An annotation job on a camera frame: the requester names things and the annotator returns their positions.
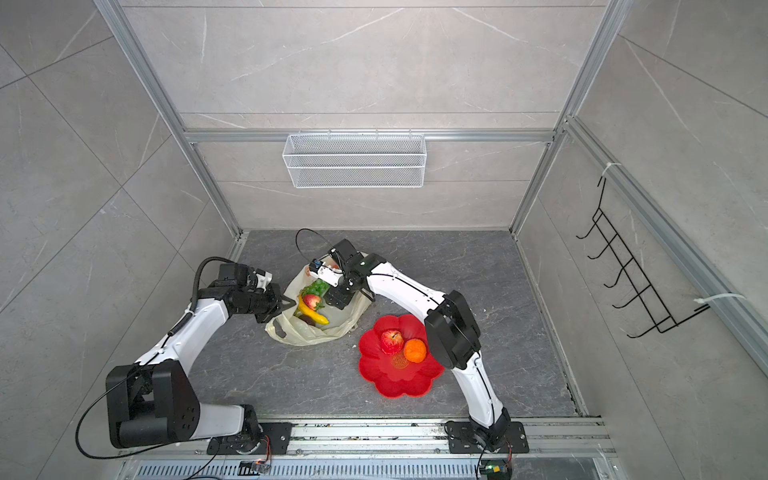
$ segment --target plastic bag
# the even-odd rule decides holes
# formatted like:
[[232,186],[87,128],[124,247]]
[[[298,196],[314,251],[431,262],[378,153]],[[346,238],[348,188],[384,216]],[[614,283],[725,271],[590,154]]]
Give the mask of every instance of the plastic bag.
[[[310,276],[309,266],[305,266],[293,278],[283,295],[298,302],[301,289],[309,286],[315,280],[315,277]],[[271,319],[264,329],[269,336],[287,345],[310,346],[330,342],[345,336],[351,329],[355,328],[357,321],[370,304],[371,301],[366,296],[356,292],[344,310],[327,304],[318,310],[318,313],[328,319],[328,325],[307,325],[300,318],[293,316],[295,308],[292,308]],[[284,337],[278,335],[275,323],[285,332]]]

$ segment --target orange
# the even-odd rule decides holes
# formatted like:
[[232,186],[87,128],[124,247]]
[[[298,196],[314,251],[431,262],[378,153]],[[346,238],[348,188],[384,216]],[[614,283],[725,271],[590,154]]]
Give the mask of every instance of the orange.
[[421,363],[427,358],[427,345],[419,339],[410,339],[402,352],[409,362]]

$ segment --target white wire basket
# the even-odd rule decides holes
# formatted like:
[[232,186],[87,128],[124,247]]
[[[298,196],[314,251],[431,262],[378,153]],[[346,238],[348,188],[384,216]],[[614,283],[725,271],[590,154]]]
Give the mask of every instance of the white wire basket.
[[422,134],[292,134],[283,160],[296,188],[421,187]]

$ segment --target black wire rack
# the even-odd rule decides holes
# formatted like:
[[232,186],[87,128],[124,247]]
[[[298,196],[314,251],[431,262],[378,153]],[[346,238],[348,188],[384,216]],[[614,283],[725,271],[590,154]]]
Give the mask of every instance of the black wire rack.
[[[624,242],[624,238],[621,237],[621,235],[618,233],[614,225],[612,224],[611,220],[607,217],[605,212],[603,211],[602,204],[603,204],[603,195],[605,194],[605,177],[600,177],[600,180],[598,181],[598,188],[602,189],[600,191],[600,200],[598,201],[598,208],[592,215],[592,227],[589,229],[586,235],[583,237],[579,237],[578,235],[576,238],[583,240],[587,238],[590,233],[593,231],[597,231],[600,233],[600,235],[603,237],[603,240],[605,240],[605,247],[603,250],[601,250],[600,253],[597,254],[596,257],[591,257],[587,255],[587,257],[590,260],[597,260],[598,258],[602,257],[603,253],[610,250],[611,253],[614,255],[614,258],[618,262],[618,264],[621,266],[619,269],[619,273],[616,276],[616,280],[613,282],[613,284],[608,285],[607,283],[603,283],[607,288],[614,288],[619,283],[619,279],[621,278],[621,275],[624,274],[627,277],[627,280],[629,280],[630,285],[632,285],[632,289],[634,290],[634,296],[630,298],[624,305],[613,305],[615,309],[622,309],[629,305],[630,303],[634,302],[635,300],[640,300],[640,302],[643,304],[643,308],[645,308],[646,313],[650,317],[650,321],[653,323],[653,326],[642,333],[639,333],[637,335],[630,335],[627,334],[628,337],[631,339],[640,338],[646,333],[649,333],[651,330],[656,329],[659,333],[665,333],[670,331],[676,326],[680,326],[683,323],[687,322],[688,320],[694,318],[699,313],[707,311],[710,306],[709,305],[702,305],[694,310],[693,313],[691,313],[689,316],[682,320],[677,320],[674,318],[672,313],[670,313],[669,309],[667,308],[667,305],[664,303],[664,301],[661,299],[661,295],[656,290],[656,287],[652,284],[650,279],[648,278],[648,275],[646,275],[645,270],[643,270],[643,266],[637,261],[637,258],[635,258],[634,254],[632,253],[632,250],[629,249],[627,246],[627,243]],[[605,220],[605,223],[613,230],[613,232],[607,232],[607,228],[601,227],[598,222],[600,220]],[[626,262],[623,262],[619,255],[616,253],[616,249],[614,249],[614,245],[616,242],[621,242],[621,244],[624,246],[624,249],[629,253],[629,260]],[[635,279],[632,278],[627,268],[634,264],[634,267],[637,268],[637,270],[640,272],[641,275],[636,276]],[[652,297],[655,296],[658,300],[659,304],[663,308],[664,312],[662,313],[662,318],[659,321],[656,321],[656,318],[654,318],[654,314],[650,312],[650,308],[648,306],[648,303],[650,300],[652,300]]]

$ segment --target red apple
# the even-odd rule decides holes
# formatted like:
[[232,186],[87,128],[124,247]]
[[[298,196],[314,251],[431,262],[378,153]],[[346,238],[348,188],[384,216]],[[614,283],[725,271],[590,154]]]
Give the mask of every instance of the red apple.
[[312,310],[317,310],[317,306],[320,305],[321,299],[317,295],[313,295],[312,293],[309,293],[301,297],[301,300],[303,300],[304,304],[307,305]]
[[402,338],[402,333],[398,330],[387,330],[382,333],[382,351],[387,355],[395,355],[402,350],[402,344],[404,342],[405,340]]

